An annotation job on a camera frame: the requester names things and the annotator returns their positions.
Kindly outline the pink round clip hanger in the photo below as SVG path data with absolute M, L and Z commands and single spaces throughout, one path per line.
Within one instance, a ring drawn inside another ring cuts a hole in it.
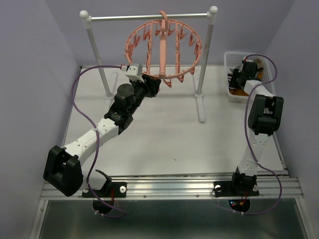
M 171 80 L 176 78 L 181 83 L 184 81 L 184 76 L 187 73 L 194 74 L 195 67 L 199 63 L 202 55 L 202 42 L 197 32 L 189 25 L 175 20 L 169 19 L 168 15 L 161 10 L 159 15 L 161 19 L 155 19 L 143 23 L 137 27 L 128 37 L 125 44 L 125 58 L 130 65 L 133 64 L 134 49 L 138 46 L 140 40 L 147 42 L 147 56 L 146 56 L 146 69 L 143 74 L 162 80 L 168 87 L 172 86 Z M 187 69 L 181 69 L 181 41 L 189 34 L 189 47 L 194 47 L 194 62 Z M 166 60 L 167 60 L 167 39 L 174 35 L 174 59 L 175 59 L 175 72 L 173 74 L 166 73 Z M 159 37 L 159 72 L 157 74 L 151 73 L 152 55 L 155 52 L 153 42 L 156 37 Z

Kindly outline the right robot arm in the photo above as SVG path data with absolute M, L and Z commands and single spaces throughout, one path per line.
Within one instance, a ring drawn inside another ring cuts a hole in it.
M 244 114 L 244 131 L 247 141 L 242 160 L 229 182 L 233 196 L 258 195 L 257 171 L 259 160 L 270 137 L 281 123 L 284 99 L 270 93 L 261 79 L 256 61 L 243 59 L 242 65 L 232 71 L 229 86 L 241 89 L 248 95 Z

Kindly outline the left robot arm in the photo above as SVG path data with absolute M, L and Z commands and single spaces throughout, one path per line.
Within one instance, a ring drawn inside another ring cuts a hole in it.
M 148 75 L 142 78 L 142 82 L 130 81 L 117 88 L 109 111 L 91 130 L 72 143 L 50 149 L 43 174 L 45 181 L 67 197 L 80 189 L 93 189 L 99 196 L 110 193 L 109 176 L 95 168 L 85 172 L 82 166 L 91 155 L 98 154 L 103 144 L 128 128 L 144 98 L 158 94 L 161 81 Z

